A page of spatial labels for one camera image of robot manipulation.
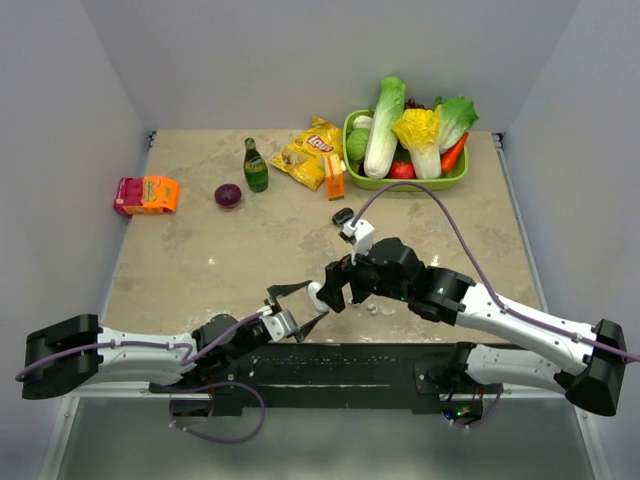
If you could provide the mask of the white earbud charging case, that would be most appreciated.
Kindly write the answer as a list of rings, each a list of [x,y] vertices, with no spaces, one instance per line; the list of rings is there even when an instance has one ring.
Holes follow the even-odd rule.
[[[321,283],[313,281],[307,286],[307,295],[314,309],[319,313],[325,313],[328,311],[328,306],[318,298],[318,293],[321,288]]]

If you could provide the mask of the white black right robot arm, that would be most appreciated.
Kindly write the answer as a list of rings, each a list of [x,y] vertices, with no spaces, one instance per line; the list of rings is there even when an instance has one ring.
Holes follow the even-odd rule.
[[[478,330],[510,342],[508,348],[459,345],[445,369],[459,393],[474,386],[516,384],[563,395],[590,413],[616,414],[624,379],[626,344],[622,327],[549,315],[492,293],[471,277],[425,265],[397,238],[375,243],[366,254],[347,255],[325,268],[325,281],[308,295],[320,312],[343,311],[343,288],[355,303],[376,295],[405,303],[424,320]]]

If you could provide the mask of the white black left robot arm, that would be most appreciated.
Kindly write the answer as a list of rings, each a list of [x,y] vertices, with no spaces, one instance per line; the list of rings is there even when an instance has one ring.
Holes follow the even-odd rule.
[[[256,313],[243,320],[218,314],[191,333],[134,334],[82,314],[31,333],[16,380],[25,400],[44,400],[102,383],[156,384],[196,392],[254,350],[287,339],[303,341],[329,312],[318,282],[273,285]]]

